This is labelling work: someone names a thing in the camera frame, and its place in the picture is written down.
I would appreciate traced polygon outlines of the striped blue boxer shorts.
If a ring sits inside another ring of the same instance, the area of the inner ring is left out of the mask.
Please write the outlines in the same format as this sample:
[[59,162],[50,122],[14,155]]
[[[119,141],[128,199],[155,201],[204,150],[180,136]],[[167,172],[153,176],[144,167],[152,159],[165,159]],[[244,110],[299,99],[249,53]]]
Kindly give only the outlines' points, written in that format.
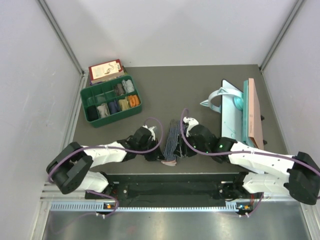
[[163,151],[164,160],[161,163],[174,167],[178,158],[186,156],[186,151],[185,143],[181,137],[180,120],[172,119]]

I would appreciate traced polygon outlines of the black underwear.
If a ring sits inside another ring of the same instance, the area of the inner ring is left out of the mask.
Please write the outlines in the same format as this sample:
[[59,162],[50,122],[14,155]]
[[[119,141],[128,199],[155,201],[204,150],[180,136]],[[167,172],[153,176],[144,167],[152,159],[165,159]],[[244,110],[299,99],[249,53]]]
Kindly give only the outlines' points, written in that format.
[[88,106],[86,109],[87,120],[89,122],[96,121],[99,119],[99,113],[95,105]]

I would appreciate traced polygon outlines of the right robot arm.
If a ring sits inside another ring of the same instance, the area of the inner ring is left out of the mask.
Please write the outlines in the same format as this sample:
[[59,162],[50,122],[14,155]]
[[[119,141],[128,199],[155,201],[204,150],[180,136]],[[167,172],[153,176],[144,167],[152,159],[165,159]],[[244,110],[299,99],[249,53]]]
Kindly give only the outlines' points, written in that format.
[[273,193],[288,195],[306,205],[315,205],[320,199],[320,168],[305,152],[276,154],[232,138],[216,137],[193,118],[180,123],[179,131],[191,152],[249,170],[234,179],[233,192],[239,198],[255,193]]

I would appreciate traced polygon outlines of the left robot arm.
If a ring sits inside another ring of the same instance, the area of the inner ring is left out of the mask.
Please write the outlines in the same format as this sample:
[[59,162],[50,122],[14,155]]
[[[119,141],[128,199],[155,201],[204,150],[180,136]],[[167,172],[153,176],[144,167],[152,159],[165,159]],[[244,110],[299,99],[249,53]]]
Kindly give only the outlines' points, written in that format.
[[91,169],[109,163],[122,163],[144,156],[148,161],[162,157],[156,138],[156,127],[141,126],[133,135],[110,144],[82,146],[69,143],[47,166],[48,179],[64,195],[75,190],[94,191],[102,198],[109,198],[114,187],[103,172]]

